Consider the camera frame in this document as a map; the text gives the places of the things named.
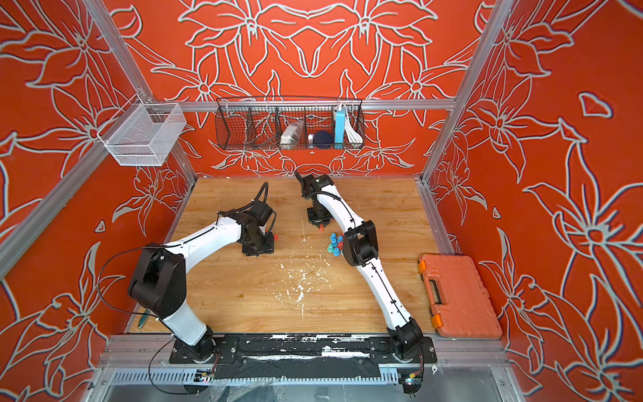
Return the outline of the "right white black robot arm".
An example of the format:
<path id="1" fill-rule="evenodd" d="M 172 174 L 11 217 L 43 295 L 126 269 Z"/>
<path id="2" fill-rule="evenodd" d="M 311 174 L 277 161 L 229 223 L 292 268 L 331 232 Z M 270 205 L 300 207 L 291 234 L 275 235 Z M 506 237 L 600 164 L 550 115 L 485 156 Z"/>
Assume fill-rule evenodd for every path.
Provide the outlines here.
<path id="1" fill-rule="evenodd" d="M 335 220 L 343 231 L 344 258 L 365 279 L 382 311 L 390 336 L 391 353 L 402 362 L 422 355 L 422 329 L 384 272 L 375 223 L 353 211 L 330 177 L 302 176 L 299 173 L 295 173 L 295 177 L 301 185 L 303 199 L 312 202 L 307 210 L 309 222 L 322 227 Z"/>

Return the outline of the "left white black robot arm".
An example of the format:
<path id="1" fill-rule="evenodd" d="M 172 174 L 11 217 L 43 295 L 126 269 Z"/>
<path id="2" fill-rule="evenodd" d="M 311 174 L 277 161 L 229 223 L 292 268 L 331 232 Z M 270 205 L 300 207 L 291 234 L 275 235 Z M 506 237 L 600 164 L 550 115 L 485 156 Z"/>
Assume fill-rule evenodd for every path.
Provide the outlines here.
<path id="1" fill-rule="evenodd" d="M 188 302 L 187 279 L 202 261 L 235 243 L 244 256 L 272 254 L 276 212 L 268 204 L 269 184 L 260 187 L 249 204 L 219 212 L 210 225 L 167 244 L 142 247 L 128 288 L 128 295 L 149 310 L 168 328 L 177 346 L 196 362 L 215 355 L 212 329 L 197 316 Z"/>

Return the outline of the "dark blue ball in basket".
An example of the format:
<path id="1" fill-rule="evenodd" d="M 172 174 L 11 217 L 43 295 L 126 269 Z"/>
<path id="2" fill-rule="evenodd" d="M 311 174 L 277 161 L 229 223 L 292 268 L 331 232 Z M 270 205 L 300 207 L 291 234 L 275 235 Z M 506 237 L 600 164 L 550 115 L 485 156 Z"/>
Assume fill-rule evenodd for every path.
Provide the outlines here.
<path id="1" fill-rule="evenodd" d="M 334 135 L 327 131 L 319 131 L 313 135 L 313 146 L 319 149 L 331 149 L 334 147 Z"/>

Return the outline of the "silver pouch in basket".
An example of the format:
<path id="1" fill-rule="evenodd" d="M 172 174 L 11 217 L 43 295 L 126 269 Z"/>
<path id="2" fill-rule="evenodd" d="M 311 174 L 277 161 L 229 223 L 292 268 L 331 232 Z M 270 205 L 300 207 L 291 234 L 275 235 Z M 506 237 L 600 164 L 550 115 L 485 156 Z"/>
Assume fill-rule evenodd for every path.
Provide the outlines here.
<path id="1" fill-rule="evenodd" d="M 305 123 L 296 121 L 288 125 L 288 127 L 281 134 L 280 149 L 292 150 L 300 142 L 301 137 L 305 131 Z"/>

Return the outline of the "light blue box in basket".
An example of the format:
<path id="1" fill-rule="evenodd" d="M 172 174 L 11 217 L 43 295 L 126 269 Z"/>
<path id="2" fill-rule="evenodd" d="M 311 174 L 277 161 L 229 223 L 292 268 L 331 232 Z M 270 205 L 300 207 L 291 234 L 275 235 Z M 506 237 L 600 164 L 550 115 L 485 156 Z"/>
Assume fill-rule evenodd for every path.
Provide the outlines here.
<path id="1" fill-rule="evenodd" d="M 343 149 L 346 125 L 346 111 L 343 105 L 339 105 L 334 110 L 335 128 L 334 128 L 334 147 Z"/>

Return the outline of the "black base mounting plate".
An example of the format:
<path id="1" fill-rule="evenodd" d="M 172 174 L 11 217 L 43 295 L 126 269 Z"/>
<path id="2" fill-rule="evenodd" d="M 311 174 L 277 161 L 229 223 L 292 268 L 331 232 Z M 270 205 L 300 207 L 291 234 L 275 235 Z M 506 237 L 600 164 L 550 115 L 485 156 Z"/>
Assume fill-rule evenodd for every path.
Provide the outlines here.
<path id="1" fill-rule="evenodd" d="M 175 341 L 170 365 L 208 370 L 215 380 L 383 382 L 396 384 L 437 363 L 431 338 L 401 358 L 388 336 L 369 334 L 226 334 L 199 362 Z"/>

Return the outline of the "dark blue round brush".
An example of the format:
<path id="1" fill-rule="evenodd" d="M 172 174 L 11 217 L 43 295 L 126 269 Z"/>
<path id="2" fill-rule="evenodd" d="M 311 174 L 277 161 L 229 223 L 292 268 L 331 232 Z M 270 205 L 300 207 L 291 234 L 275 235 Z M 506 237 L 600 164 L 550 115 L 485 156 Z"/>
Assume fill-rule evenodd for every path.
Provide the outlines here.
<path id="1" fill-rule="evenodd" d="M 146 325 L 148 319 L 149 319 L 149 314 L 150 311 L 148 309 L 145 309 L 143 313 L 141 314 L 140 318 L 138 319 L 137 322 L 137 328 L 138 329 L 143 329 L 144 326 Z"/>

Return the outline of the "orange plastic tool case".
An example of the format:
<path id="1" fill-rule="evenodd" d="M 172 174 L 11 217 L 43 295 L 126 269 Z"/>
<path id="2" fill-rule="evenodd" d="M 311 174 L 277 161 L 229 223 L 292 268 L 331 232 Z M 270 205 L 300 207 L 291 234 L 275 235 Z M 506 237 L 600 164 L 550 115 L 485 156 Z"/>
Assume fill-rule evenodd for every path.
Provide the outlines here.
<path id="1" fill-rule="evenodd" d="M 430 300 L 431 323 L 440 336 L 502 336 L 489 293 L 472 258 L 425 254 L 418 269 Z"/>

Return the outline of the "clear plastic wall bin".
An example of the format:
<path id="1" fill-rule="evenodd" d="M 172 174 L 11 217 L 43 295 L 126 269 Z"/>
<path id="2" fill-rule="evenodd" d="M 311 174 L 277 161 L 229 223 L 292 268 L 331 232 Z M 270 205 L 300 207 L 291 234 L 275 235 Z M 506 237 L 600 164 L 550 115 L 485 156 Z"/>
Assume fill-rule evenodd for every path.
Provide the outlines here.
<path id="1" fill-rule="evenodd" d="M 130 106 L 100 141 L 121 166 L 162 166 L 186 126 L 184 113 L 177 103 Z"/>

